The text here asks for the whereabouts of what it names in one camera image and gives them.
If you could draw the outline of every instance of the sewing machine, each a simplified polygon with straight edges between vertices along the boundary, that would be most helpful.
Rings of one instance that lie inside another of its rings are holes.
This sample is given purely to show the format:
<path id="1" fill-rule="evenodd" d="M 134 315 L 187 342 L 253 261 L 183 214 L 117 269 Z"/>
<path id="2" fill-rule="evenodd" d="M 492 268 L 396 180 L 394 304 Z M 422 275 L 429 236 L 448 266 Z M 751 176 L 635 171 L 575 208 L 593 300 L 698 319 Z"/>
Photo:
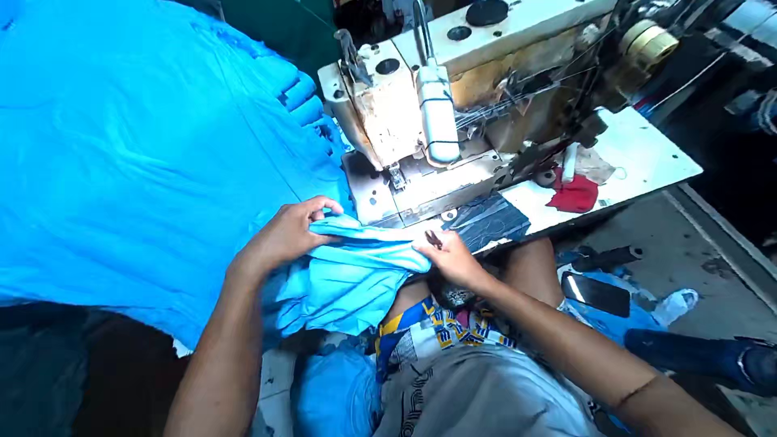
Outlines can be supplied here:
<path id="1" fill-rule="evenodd" d="M 343 58 L 319 79 L 356 149 L 343 168 L 359 220 L 452 219 L 593 147 L 607 128 L 595 109 L 626 107 L 678 45 L 649 15 L 624 0 L 485 0 L 429 23 L 416 8 L 415 31 L 358 50 L 339 30 Z"/>

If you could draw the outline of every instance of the leg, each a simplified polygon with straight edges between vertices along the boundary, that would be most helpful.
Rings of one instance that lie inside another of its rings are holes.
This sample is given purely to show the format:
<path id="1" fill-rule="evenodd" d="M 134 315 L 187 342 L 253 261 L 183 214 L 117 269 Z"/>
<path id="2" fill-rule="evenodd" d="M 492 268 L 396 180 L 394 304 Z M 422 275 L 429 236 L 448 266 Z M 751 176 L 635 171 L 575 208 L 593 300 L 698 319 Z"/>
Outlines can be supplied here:
<path id="1" fill-rule="evenodd" d="M 414 282 L 399 289 L 394 298 L 394 304 L 388 310 L 388 314 L 381 323 L 388 323 L 394 317 L 405 312 L 406 309 L 417 304 L 429 296 L 429 285 L 426 281 Z"/>
<path id="2" fill-rule="evenodd" d="M 564 299 L 549 238 L 536 239 L 513 250 L 503 280 L 553 308 Z"/>

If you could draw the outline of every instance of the white cloth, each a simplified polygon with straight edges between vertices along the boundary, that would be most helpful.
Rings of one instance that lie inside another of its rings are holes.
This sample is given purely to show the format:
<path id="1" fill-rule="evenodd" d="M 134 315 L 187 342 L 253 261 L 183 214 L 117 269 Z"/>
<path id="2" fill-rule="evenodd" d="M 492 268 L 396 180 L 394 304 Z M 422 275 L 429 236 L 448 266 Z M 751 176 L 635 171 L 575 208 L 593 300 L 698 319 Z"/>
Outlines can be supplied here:
<path id="1" fill-rule="evenodd" d="M 601 435 L 577 390 L 519 351 L 452 348 L 389 377 L 375 437 Z"/>

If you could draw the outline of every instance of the floor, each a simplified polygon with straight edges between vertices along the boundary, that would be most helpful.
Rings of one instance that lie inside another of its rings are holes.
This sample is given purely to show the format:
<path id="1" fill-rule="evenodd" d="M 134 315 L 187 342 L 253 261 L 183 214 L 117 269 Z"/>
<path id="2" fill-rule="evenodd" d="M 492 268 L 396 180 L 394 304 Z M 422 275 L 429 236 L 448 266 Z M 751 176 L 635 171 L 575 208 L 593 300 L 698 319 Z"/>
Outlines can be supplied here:
<path id="1" fill-rule="evenodd" d="M 656 297 L 693 288 L 701 299 L 670 331 L 706 338 L 735 335 L 777 342 L 777 315 L 733 272 L 664 193 L 640 199 L 579 240 L 598 251 L 628 244 L 644 251 L 629 264 Z M 777 435 L 777 401 L 724 390 L 759 437 Z"/>

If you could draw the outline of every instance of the black phone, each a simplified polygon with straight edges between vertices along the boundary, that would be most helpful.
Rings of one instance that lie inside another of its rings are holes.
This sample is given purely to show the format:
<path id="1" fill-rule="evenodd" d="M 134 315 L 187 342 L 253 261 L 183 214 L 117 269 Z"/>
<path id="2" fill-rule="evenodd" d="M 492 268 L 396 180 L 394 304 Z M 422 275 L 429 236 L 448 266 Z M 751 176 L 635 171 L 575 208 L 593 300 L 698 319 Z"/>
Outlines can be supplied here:
<path id="1" fill-rule="evenodd" d="M 561 289 L 567 299 L 576 300 L 607 313 L 620 317 L 628 317 L 631 313 L 631 294 L 612 284 L 565 271 L 561 275 Z"/>

